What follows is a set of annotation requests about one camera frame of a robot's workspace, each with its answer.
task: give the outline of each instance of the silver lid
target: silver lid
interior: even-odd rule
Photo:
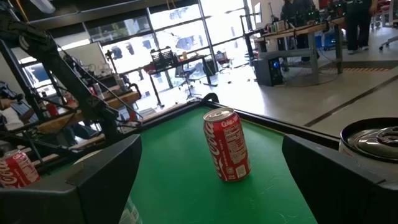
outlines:
[[[218,108],[205,114],[203,119],[211,122],[222,121],[232,116],[234,112],[235,110],[232,108]]]
[[[398,159],[398,127],[367,129],[347,140],[349,145],[369,154]]]

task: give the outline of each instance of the red bottle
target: red bottle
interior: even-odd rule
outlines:
[[[232,108],[205,114],[203,129],[216,173],[221,180],[236,181],[250,173],[248,149],[239,116]]]

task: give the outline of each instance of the green table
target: green table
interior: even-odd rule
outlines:
[[[141,133],[131,198],[144,223],[316,223],[282,154],[283,135],[242,120],[251,173],[218,178],[200,106]]]

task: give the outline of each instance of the red soda can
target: red soda can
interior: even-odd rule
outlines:
[[[216,173],[221,180],[236,181],[250,173],[248,149],[241,119],[232,108],[219,108],[205,114],[203,129]]]
[[[59,115],[57,106],[55,106],[54,104],[52,104],[52,103],[47,103],[47,104],[45,105],[45,107],[47,108],[47,111],[49,112],[49,114],[51,115],[51,117],[55,117],[55,116],[58,116],[58,115]]]
[[[20,150],[6,152],[0,158],[0,184],[4,188],[21,188],[38,180],[36,168]]]

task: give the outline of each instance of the floor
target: floor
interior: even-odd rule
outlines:
[[[371,30],[369,50],[348,55],[343,50],[344,61],[398,60],[398,42],[379,51],[379,44],[398,35],[398,30],[379,28]],[[321,52],[320,66],[334,58],[334,50]],[[293,75],[305,75],[304,68],[293,68]],[[193,92],[201,96],[209,92],[218,95],[220,103],[233,108],[263,114],[271,118],[339,136],[348,124],[359,119],[398,116],[398,67],[384,72],[329,73],[330,80],[317,86],[259,86],[251,67],[226,70],[212,77],[217,87],[195,84]],[[186,100],[184,90],[174,88],[160,94],[165,107]],[[138,102],[140,110],[156,107],[156,98],[151,96]]]

